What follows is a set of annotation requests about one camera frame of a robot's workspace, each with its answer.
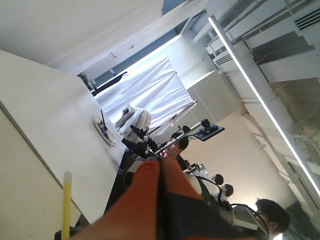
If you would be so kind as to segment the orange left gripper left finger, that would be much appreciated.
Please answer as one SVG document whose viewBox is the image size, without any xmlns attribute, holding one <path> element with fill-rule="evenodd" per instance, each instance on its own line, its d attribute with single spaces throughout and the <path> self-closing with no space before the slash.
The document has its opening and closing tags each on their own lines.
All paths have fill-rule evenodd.
<svg viewBox="0 0 320 240">
<path fill-rule="evenodd" d="M 143 162 L 135 172 L 132 184 L 116 203 L 100 219 L 70 239 L 157 239 L 158 191 L 162 166 L 159 159 Z"/>
</svg>

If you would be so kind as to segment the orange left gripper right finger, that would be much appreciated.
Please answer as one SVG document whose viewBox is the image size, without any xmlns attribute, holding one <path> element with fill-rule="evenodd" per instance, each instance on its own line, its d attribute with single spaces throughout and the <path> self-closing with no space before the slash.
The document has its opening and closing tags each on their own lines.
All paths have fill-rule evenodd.
<svg viewBox="0 0 320 240">
<path fill-rule="evenodd" d="M 211 210 L 182 172 L 176 159 L 161 159 L 165 240 L 264 240 L 259 233 L 236 229 Z"/>
</svg>

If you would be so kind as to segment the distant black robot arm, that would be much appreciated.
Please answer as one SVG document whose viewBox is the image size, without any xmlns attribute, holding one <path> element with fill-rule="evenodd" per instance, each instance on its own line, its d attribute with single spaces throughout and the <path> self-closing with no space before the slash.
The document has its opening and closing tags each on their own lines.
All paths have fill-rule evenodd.
<svg viewBox="0 0 320 240">
<path fill-rule="evenodd" d="M 142 157 L 130 167 L 132 183 L 95 223 L 74 234 L 74 240 L 266 240 L 262 218 L 244 204 L 212 198 L 203 178 L 186 175 L 177 160 L 142 129 L 139 142 L 123 139 Z"/>
</svg>

